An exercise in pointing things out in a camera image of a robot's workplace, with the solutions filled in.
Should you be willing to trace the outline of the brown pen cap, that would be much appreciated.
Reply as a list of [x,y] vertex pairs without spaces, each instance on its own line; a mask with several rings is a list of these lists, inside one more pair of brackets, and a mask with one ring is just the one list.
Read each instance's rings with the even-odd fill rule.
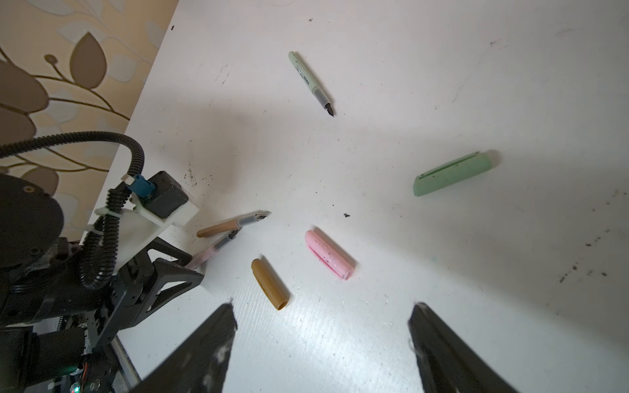
[[291,294],[271,264],[259,257],[252,261],[252,273],[266,297],[277,310],[282,310],[290,301]]

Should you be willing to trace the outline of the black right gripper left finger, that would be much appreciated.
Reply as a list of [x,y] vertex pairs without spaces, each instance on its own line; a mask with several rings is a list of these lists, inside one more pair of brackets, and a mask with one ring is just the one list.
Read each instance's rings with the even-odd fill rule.
[[233,305],[222,304],[133,391],[223,391],[237,330]]

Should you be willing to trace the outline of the green pen cap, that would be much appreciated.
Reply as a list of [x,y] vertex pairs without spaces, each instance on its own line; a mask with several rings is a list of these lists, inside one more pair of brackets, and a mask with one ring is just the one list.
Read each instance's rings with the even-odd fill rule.
[[413,184],[413,193],[416,197],[434,193],[442,188],[481,175],[491,168],[492,161],[489,155],[475,152],[417,176]]

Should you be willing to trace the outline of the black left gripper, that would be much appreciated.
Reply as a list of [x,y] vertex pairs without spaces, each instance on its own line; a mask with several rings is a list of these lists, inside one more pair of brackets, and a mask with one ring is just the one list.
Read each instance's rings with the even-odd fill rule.
[[110,344],[173,299],[197,287],[203,275],[185,267],[191,255],[161,238],[151,241],[112,278],[94,310],[84,312],[85,351]]

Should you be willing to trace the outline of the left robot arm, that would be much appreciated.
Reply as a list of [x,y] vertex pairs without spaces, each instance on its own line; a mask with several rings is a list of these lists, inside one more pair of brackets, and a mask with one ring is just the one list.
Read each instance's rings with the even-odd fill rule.
[[112,392],[112,348],[132,328],[201,283],[191,257],[160,238],[103,288],[81,282],[83,247],[62,237],[59,204],[22,178],[1,178],[1,389]]

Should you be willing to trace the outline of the brown pen uncapped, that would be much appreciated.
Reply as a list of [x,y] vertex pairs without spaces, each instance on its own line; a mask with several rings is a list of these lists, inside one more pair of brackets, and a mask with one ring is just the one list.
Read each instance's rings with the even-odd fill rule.
[[241,215],[239,217],[224,221],[223,223],[215,224],[205,229],[200,229],[197,231],[196,236],[199,238],[207,238],[216,236],[218,234],[239,230],[242,227],[262,221],[268,215],[269,213],[265,211],[256,212],[248,215]]

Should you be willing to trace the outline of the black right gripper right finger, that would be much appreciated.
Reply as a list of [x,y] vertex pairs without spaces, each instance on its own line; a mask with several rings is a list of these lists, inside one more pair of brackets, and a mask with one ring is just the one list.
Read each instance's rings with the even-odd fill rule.
[[427,304],[414,305],[408,327],[425,392],[515,392]]

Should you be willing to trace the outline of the green pen uncapped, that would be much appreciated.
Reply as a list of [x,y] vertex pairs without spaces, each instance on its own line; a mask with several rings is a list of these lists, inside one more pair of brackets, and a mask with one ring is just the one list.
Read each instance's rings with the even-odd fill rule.
[[301,78],[306,83],[306,86],[311,91],[312,95],[316,98],[317,102],[324,108],[327,113],[334,117],[335,112],[332,105],[332,101],[328,97],[327,93],[321,87],[319,80],[314,76],[314,74],[310,71],[306,62],[304,62],[300,55],[297,52],[289,52],[288,58],[296,69],[297,73],[301,76]]

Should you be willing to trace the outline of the pink pen cap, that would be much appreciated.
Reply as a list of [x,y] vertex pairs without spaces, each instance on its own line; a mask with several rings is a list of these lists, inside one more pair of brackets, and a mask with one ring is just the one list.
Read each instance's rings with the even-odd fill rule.
[[306,232],[305,241],[315,257],[338,278],[347,281],[353,275],[353,265],[314,230]]

